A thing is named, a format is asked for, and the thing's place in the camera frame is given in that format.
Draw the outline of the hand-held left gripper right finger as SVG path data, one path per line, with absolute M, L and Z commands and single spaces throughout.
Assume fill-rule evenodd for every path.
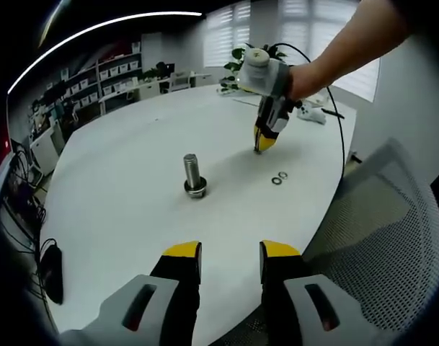
M 360 304 L 324 275 L 312 275 L 299 251 L 260 242 L 262 307 L 271 345 L 377 345 L 380 331 Z

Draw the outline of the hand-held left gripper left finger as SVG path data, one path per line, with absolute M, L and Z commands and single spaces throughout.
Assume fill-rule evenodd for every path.
M 60 334 L 61 345 L 191 345 L 200 305 L 202 244 L 165 250 L 148 275 L 106 298 L 83 329 Z

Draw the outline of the person's right hand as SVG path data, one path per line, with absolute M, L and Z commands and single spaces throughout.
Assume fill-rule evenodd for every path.
M 290 67 L 291 85 L 288 98 L 299 101 L 316 94 L 324 87 L 324 81 L 314 63 Z

